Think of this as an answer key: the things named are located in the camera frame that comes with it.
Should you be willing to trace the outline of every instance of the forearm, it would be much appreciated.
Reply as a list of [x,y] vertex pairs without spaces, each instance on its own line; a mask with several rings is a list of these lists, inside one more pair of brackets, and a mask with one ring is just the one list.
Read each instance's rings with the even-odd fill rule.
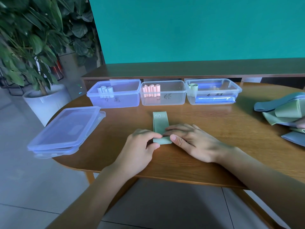
[[114,164],[104,168],[93,184],[47,229],[97,228],[111,200],[128,179]]
[[305,184],[277,172],[238,148],[217,161],[260,197],[292,229],[303,228]]

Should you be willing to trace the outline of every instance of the floor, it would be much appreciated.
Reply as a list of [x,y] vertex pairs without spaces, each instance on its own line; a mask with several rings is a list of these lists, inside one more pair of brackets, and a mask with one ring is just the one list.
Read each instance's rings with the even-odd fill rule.
[[[85,94],[79,79],[86,70],[75,67],[73,54],[61,57],[65,84],[74,99]],[[39,160],[27,144],[43,125],[22,97],[0,89],[0,229],[45,228],[87,187],[84,173],[52,159]],[[280,225],[289,228],[254,193]],[[99,228],[219,228],[267,229],[227,188],[139,180],[104,216]]]

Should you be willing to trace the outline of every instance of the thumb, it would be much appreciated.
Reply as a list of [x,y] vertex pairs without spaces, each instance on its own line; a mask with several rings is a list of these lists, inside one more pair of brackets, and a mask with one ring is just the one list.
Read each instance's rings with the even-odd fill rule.
[[191,152],[192,146],[187,143],[184,139],[181,137],[178,137],[177,135],[172,134],[170,136],[170,140],[174,142],[177,146],[179,146],[181,149],[185,150],[188,154]]
[[158,143],[151,143],[149,146],[147,146],[146,150],[152,154],[154,152],[154,150],[159,147],[160,147],[160,145]]

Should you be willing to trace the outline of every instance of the teal wall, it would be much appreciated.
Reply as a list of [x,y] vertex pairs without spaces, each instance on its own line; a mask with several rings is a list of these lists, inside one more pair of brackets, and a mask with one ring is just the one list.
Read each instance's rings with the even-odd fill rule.
[[305,57],[305,0],[90,0],[106,63]]

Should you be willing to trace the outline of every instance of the plastic storage container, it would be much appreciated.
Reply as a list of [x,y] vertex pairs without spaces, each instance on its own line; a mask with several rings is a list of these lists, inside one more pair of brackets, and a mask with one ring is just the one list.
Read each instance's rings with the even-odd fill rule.
[[[185,81],[190,104],[233,104],[242,89],[229,79],[193,79]],[[189,84],[197,84],[198,91]]]
[[66,108],[27,146],[36,158],[52,158],[78,151],[106,113],[100,107]]
[[[98,88],[113,88],[113,93],[99,93]],[[99,81],[87,92],[93,106],[101,108],[136,107],[140,103],[139,79]]]
[[[160,84],[160,92],[151,92],[152,96],[144,97],[142,87],[144,85]],[[168,80],[168,81],[151,81],[143,82],[140,88],[141,101],[143,105],[177,105],[185,103],[185,95],[187,89],[185,83],[181,80]]]

